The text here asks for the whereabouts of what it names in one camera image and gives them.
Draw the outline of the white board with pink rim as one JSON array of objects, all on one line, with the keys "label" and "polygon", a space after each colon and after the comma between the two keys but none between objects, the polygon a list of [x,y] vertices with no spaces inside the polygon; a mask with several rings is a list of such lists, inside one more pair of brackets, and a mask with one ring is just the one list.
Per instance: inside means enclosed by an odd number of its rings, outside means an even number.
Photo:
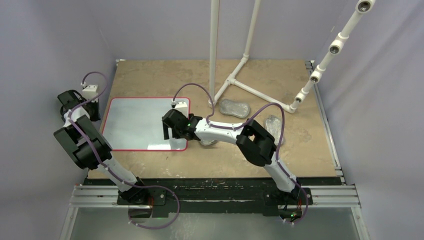
[{"label": "white board with pink rim", "polygon": [[185,139],[164,139],[162,116],[172,97],[114,97],[104,118],[102,135],[114,151],[185,151]]}]

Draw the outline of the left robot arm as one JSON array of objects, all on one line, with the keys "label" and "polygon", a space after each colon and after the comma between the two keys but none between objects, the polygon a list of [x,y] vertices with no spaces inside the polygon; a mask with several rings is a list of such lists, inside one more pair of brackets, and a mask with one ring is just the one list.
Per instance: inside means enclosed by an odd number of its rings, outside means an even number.
[{"label": "left robot arm", "polygon": [[67,90],[57,98],[64,125],[53,135],[72,161],[80,169],[97,170],[107,176],[128,204],[146,203],[148,189],[113,157],[112,147],[93,124],[100,120],[98,101],[88,100],[76,90]]}]

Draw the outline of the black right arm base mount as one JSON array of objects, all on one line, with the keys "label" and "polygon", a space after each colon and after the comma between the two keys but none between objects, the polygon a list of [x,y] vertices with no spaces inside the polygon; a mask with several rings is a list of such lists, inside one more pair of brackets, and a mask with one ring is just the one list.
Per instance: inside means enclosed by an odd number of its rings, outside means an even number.
[{"label": "black right arm base mount", "polygon": [[291,223],[303,216],[303,211],[314,203],[310,188],[295,186],[291,192],[279,189],[265,190],[264,205],[273,216],[278,216]]}]

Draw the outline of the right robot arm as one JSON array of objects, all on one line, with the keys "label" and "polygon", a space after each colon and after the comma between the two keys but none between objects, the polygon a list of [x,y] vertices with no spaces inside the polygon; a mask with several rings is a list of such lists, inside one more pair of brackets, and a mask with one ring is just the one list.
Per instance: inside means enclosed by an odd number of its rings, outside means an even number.
[{"label": "right robot arm", "polygon": [[212,140],[236,145],[249,163],[267,171],[280,190],[284,202],[292,204],[300,198],[297,177],[280,159],[280,147],[275,144],[275,138],[254,119],[242,123],[216,122],[192,113],[185,115],[173,108],[161,121],[166,140]]}]

